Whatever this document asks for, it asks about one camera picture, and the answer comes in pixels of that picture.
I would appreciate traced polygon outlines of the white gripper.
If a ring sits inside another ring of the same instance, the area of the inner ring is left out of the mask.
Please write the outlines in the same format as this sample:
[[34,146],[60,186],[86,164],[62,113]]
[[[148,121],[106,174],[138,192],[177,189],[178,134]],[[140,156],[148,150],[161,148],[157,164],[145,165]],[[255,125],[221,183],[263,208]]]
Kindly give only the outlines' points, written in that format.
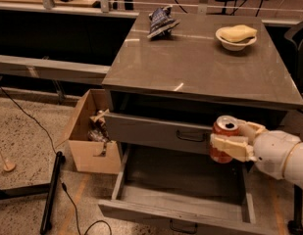
[[300,138],[281,130],[268,131],[262,124],[242,119],[238,121],[238,129],[241,136],[221,139],[212,134],[213,144],[233,159],[243,163],[257,161],[255,166],[261,172],[277,180],[283,179],[286,157],[301,142]]

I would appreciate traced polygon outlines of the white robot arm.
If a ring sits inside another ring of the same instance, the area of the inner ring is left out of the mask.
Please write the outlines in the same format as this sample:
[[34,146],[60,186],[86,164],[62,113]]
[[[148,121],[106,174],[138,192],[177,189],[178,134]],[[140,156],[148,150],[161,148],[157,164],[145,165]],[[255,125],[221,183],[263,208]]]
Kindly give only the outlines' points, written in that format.
[[263,173],[303,190],[303,141],[281,130],[232,116],[220,116],[210,135],[210,157],[224,164],[253,162]]

